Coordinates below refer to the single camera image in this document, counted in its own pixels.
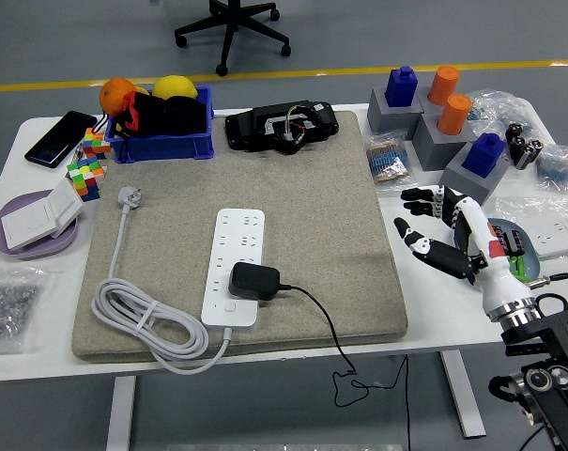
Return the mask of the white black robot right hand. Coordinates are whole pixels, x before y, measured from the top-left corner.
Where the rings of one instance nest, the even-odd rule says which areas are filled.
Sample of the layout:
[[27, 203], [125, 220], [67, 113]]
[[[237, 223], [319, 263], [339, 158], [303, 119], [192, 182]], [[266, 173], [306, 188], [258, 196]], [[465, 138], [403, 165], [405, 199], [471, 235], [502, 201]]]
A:
[[427, 238], [404, 219], [395, 218], [394, 225], [414, 257], [479, 287], [484, 312], [493, 321], [505, 312], [530, 306], [530, 288], [511, 274], [503, 245], [477, 201], [440, 185], [410, 188], [400, 197], [411, 214], [438, 218], [453, 231], [450, 245]]

